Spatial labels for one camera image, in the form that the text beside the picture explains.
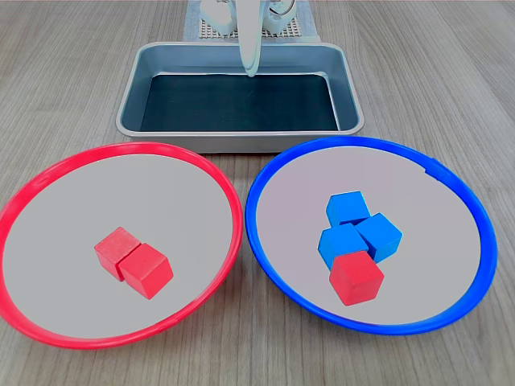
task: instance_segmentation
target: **tray rim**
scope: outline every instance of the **tray rim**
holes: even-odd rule
[[[344,65],[345,72],[348,78],[348,85],[352,94],[352,101],[354,103],[354,107],[356,109],[356,115],[358,121],[356,125],[349,130],[336,130],[336,131],[261,131],[261,132],[245,132],[245,131],[197,131],[197,132],[185,132],[185,131],[165,131],[165,132],[157,132],[157,131],[132,131],[128,130],[122,123],[122,116],[126,109],[126,103],[129,98],[130,91],[132,89],[132,83],[134,81],[134,75],[136,73],[136,69],[138,68],[139,61],[142,57],[144,51],[157,46],[195,46],[195,47],[239,47],[238,43],[230,43],[230,42],[153,42],[145,44],[140,47],[136,52],[136,56],[134,59],[133,66],[130,71],[129,79],[127,80],[127,84],[125,87],[125,91],[123,93],[122,101],[120,103],[119,109],[117,111],[117,116],[115,118],[115,125],[117,130],[125,135],[128,138],[135,139],[143,139],[143,138],[155,138],[155,140],[159,140],[160,138],[270,138],[270,137],[287,137],[287,138],[303,138],[306,136],[316,136],[316,137],[339,137],[344,135],[352,135],[363,129],[365,125],[365,119],[363,118],[363,110],[361,108],[360,102],[357,97],[356,88],[354,86],[354,82],[352,81],[352,75],[350,72],[350,68],[348,66],[347,57],[344,51],[332,43],[321,43],[321,42],[293,42],[293,43],[262,43],[262,47],[270,47],[270,46],[280,46],[280,47],[327,47],[337,51],[340,54],[342,59],[342,63]],[[245,74],[243,66],[241,66],[241,73]],[[329,92],[331,92],[330,84],[328,83]],[[335,118],[338,127],[340,127],[340,123],[338,122],[338,117],[336,111]]]
[[[451,307],[440,314],[418,322],[380,325],[366,322],[358,322],[349,318],[343,318],[337,314],[326,311],[306,298],[295,292],[287,283],[275,272],[274,267],[268,261],[266,254],[259,241],[256,224],[256,211],[259,197],[266,187],[268,181],[288,162],[309,154],[314,151],[329,149],[333,147],[362,146],[377,150],[384,150],[417,163],[426,169],[433,178],[439,180],[467,205],[471,212],[480,235],[480,266],[467,292]],[[282,152],[272,159],[263,170],[257,175],[249,190],[245,205],[245,226],[249,238],[250,247],[265,271],[269,279],[290,299],[298,303],[302,308],[332,322],[338,326],[346,327],[351,330],[375,335],[415,335],[444,328],[470,313],[486,296],[496,273],[497,267],[497,242],[496,234],[492,221],[488,217],[483,204],[476,197],[474,192],[456,174],[441,164],[436,158],[431,158],[417,150],[408,148],[376,138],[367,137],[339,137],[339,138],[320,138],[309,142],[304,142]]]
[[[12,225],[23,209],[45,188],[74,170],[102,159],[132,154],[151,154],[175,158],[192,164],[210,175],[222,188],[229,201],[233,234],[224,263],[208,287],[184,308],[152,326],[129,334],[109,338],[82,339],[57,334],[29,320],[12,301],[6,288],[3,253]],[[0,315],[14,329],[41,343],[81,350],[96,350],[135,343],[176,325],[202,306],[222,285],[232,270],[243,239],[243,209],[236,188],[215,164],[190,150],[161,142],[122,142],[96,147],[68,157],[36,175],[22,187],[0,211]]]

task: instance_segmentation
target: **blue rim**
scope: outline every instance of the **blue rim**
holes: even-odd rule
[[[415,323],[407,323],[401,325],[384,326],[363,322],[356,322],[348,318],[342,318],[319,308],[317,305],[309,302],[299,294],[297,294],[283,279],[275,272],[274,268],[266,258],[258,235],[258,227],[256,225],[256,210],[258,201],[266,184],[288,162],[308,154],[313,151],[328,149],[337,146],[363,146],[373,149],[388,151],[393,154],[400,155],[404,158],[416,162],[418,165],[426,169],[426,173],[438,179],[449,189],[454,191],[467,205],[469,211],[474,216],[476,225],[480,234],[481,256],[480,266],[477,271],[474,282],[468,289],[467,293],[453,306],[435,315],[432,318],[422,320]],[[245,223],[247,236],[250,246],[257,258],[257,261],[266,272],[268,277],[277,285],[282,292],[288,295],[292,300],[300,306],[309,310],[313,314],[320,316],[333,322],[336,325],[347,327],[355,331],[361,331],[378,335],[412,335],[421,334],[428,331],[437,330],[445,327],[468,314],[476,307],[488,292],[490,285],[493,283],[497,267],[497,242],[492,222],[488,218],[488,213],[483,205],[476,197],[474,192],[461,180],[457,175],[452,173],[444,165],[434,158],[430,158],[425,154],[419,153],[408,147],[398,145],[396,143],[383,141],[375,138],[363,137],[337,137],[322,138],[314,141],[305,142],[297,145],[274,158],[255,179],[250,188],[245,208]]]

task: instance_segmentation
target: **black tray bottom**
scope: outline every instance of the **black tray bottom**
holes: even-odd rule
[[[149,131],[338,130],[328,84],[317,75],[161,75],[142,120]]]

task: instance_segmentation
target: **stack of cubes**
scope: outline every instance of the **stack of cubes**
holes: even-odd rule
[[[151,300],[173,277],[170,261],[120,227],[95,246],[102,267]]]
[[[333,195],[326,213],[331,227],[318,250],[332,287],[346,306],[373,300],[385,278],[377,264],[397,252],[402,233],[381,213],[371,216],[360,191]]]

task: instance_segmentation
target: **red rim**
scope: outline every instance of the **red rim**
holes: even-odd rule
[[[198,298],[190,302],[179,312],[143,330],[105,339],[78,339],[47,331],[27,319],[18,310],[7,292],[3,276],[3,253],[10,229],[18,215],[30,201],[57,179],[89,163],[128,154],[154,154],[177,158],[199,167],[215,179],[227,196],[233,214],[233,236],[229,253],[225,258],[224,264],[213,281],[209,284],[208,288],[206,288]],[[36,176],[10,200],[0,213],[0,314],[16,330],[37,341],[52,346],[88,350],[118,347],[128,343],[134,343],[174,326],[208,300],[216,290],[218,290],[234,266],[241,247],[242,237],[243,211],[236,189],[224,173],[206,158],[177,146],[154,142],[118,143],[86,150],[85,152],[66,158]]]

